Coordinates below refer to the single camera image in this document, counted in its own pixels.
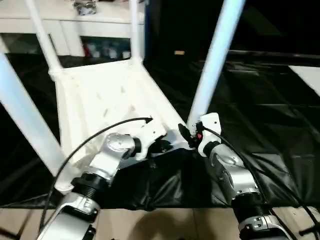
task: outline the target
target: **white bracket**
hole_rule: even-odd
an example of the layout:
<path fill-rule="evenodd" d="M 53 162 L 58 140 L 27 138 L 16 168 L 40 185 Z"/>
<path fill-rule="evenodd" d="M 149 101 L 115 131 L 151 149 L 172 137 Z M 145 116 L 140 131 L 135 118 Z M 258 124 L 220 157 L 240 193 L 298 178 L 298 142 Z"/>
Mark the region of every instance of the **white bracket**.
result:
<path fill-rule="evenodd" d="M 221 134 L 221 125 L 220 125 L 220 119 L 219 119 L 218 113 L 212 112 L 212 113 L 203 115 L 200 117 L 200 121 L 202 122 L 202 125 L 205 128 L 213 130 L 219 135 Z M 216 135 L 212 134 L 211 132 L 206 130 L 202 132 L 202 141 L 198 147 L 198 152 L 202 157 L 206 157 L 206 155 L 204 154 L 204 147 L 209 142 L 214 142 L 214 141 L 218 141 L 219 143 L 221 143 L 221 139 Z"/>

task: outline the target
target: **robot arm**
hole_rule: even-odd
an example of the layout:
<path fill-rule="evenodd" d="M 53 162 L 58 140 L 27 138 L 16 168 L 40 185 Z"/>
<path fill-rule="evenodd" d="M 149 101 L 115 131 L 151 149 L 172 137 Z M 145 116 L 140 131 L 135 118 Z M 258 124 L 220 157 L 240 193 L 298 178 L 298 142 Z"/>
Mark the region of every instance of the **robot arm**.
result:
<path fill-rule="evenodd" d="M 108 134 L 100 151 L 83 169 L 81 177 L 72 180 L 74 188 L 58 205 L 38 240 L 91 240 L 96 234 L 95 221 L 102 201 L 120 167 L 128 158 L 137 161 L 147 156 L 148 148 L 157 138 L 166 134 L 156 120 L 147 123 L 136 136 Z"/>
<path fill-rule="evenodd" d="M 220 188 L 233 208 L 239 222 L 238 229 L 242 240 L 273 239 L 292 240 L 281 226 L 278 219 L 271 214 L 251 172 L 245 167 L 241 158 L 213 133 L 221 134 L 219 115 L 209 113 L 200 117 L 197 129 L 201 143 L 198 152 L 208 157 L 219 179 Z"/>

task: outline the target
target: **black fabric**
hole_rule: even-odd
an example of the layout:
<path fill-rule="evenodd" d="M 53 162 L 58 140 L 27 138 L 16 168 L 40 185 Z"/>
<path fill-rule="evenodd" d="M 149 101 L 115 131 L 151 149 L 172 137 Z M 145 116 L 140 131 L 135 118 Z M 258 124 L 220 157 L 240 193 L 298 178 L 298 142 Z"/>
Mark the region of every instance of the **black fabric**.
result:
<path fill-rule="evenodd" d="M 45 59 L 20 54 L 10 54 L 9 59 L 59 139 L 55 85 Z M 65 67 L 100 61 L 68 56 L 60 60 Z M 145 66 L 187 120 L 202 64 L 173 67 L 170 62 L 146 62 Z M 209 112 L 219 113 L 223 136 L 257 168 L 272 171 L 309 206 L 320 205 L 320 98 L 289 67 L 228 61 Z M 53 178 L 3 107 L 0 113 L 7 140 L 2 147 L 0 205 L 42 208 Z M 297 205 L 268 177 L 255 176 L 267 204 Z M 120 170 L 110 192 L 103 208 L 227 207 L 209 161 L 185 149 Z M 52 207 L 61 196 L 56 192 L 54 197 Z"/>

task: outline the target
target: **tile floor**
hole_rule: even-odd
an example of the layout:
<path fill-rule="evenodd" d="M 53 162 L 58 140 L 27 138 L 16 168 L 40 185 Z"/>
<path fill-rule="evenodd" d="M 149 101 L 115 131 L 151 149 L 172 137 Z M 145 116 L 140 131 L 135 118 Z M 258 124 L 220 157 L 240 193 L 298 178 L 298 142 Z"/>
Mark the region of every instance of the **tile floor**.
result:
<path fill-rule="evenodd" d="M 300 208 L 276 208 L 281 219 L 297 233 L 312 225 Z M 0 229 L 20 234 L 21 240 L 34 240 L 41 210 L 0 209 Z M 232 209 L 164 208 L 151 212 L 125 209 L 102 210 L 94 223 L 96 240 L 238 240 L 238 223 Z M 0 236 L 0 240 L 9 238 Z M 313 240 L 312 234 L 299 237 Z"/>

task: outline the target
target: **black wire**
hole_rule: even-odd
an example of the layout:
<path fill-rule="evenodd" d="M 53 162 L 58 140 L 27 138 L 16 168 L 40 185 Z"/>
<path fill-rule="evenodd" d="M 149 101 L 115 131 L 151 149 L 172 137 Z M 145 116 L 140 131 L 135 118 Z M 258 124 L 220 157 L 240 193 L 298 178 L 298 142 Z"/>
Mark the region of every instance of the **black wire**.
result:
<path fill-rule="evenodd" d="M 298 204 L 303 207 L 303 209 L 306 211 L 306 213 L 310 216 L 311 220 L 313 221 L 313 223 L 315 225 L 318 224 L 318 221 L 316 219 L 316 217 L 313 215 L 313 213 L 310 211 L 310 209 L 303 203 L 303 201 L 300 199 L 300 197 L 298 197 L 290 188 L 288 188 L 273 172 L 269 171 L 268 173 L 266 173 L 265 171 L 262 171 L 258 168 L 256 168 L 255 166 L 252 165 L 251 162 L 249 162 L 240 152 L 238 152 L 233 145 L 223 136 L 221 136 L 220 134 L 218 134 L 217 132 L 203 127 L 204 130 L 214 134 L 215 136 L 217 136 L 218 138 L 220 138 L 230 149 L 232 149 L 243 161 L 243 163 L 246 165 L 246 167 L 248 168 L 248 170 L 251 172 L 252 176 L 255 178 L 256 180 L 256 184 L 258 185 L 259 181 L 257 181 L 257 178 L 255 177 L 255 172 L 258 172 L 260 174 L 265 175 L 266 177 L 270 178 L 272 181 L 274 181 L 277 185 L 280 185 L 281 188 L 285 191 L 287 191 L 297 202 Z M 262 188 L 261 186 L 258 185 L 258 188 L 260 189 L 260 192 L 262 193 Z M 315 231 L 314 233 L 314 237 L 316 240 L 319 240 L 319 236 L 318 233 Z"/>
<path fill-rule="evenodd" d="M 270 213 L 278 219 L 280 225 L 284 228 L 284 230 L 287 231 L 287 233 L 290 235 L 292 240 L 298 240 L 296 235 L 290 230 L 290 228 L 282 221 L 282 219 L 275 213 L 275 211 L 271 208 Z"/>
<path fill-rule="evenodd" d="M 119 126 L 121 124 L 125 124 L 128 122 L 133 122 L 133 121 L 146 121 L 147 123 L 150 122 L 152 120 L 152 118 L 150 117 L 136 117 L 136 118 L 131 118 L 131 119 L 127 119 L 124 121 L 120 121 L 116 124 L 113 124 L 111 126 L 105 127 L 103 129 L 101 129 L 100 131 L 98 131 L 97 133 L 95 133 L 94 135 L 90 136 L 89 138 L 87 138 L 85 141 L 83 141 L 83 143 L 81 143 L 75 150 L 73 150 L 73 152 L 64 160 L 63 164 L 61 165 L 61 167 L 59 168 L 58 172 L 56 173 L 56 176 L 53 179 L 52 185 L 50 187 L 50 191 L 48 193 L 47 199 L 45 201 L 45 205 L 44 205 L 44 209 L 41 215 L 41 221 L 40 221 L 40 225 L 39 225 L 39 230 L 38 230 L 38 234 L 40 234 L 42 227 L 45 224 L 45 218 L 46 218 L 46 212 L 49 208 L 49 204 L 50 204 L 50 198 L 55 190 L 55 184 L 58 180 L 59 175 L 61 174 L 61 172 L 63 171 L 63 169 L 65 168 L 65 166 L 68 164 L 69 160 L 73 157 L 73 155 L 75 155 L 76 152 L 79 151 L 80 148 L 82 148 L 86 143 L 88 143 L 90 140 L 94 139 L 95 137 L 97 137 L 98 135 L 104 133 L 105 131 L 108 131 L 109 129 L 112 129 L 116 126 Z"/>

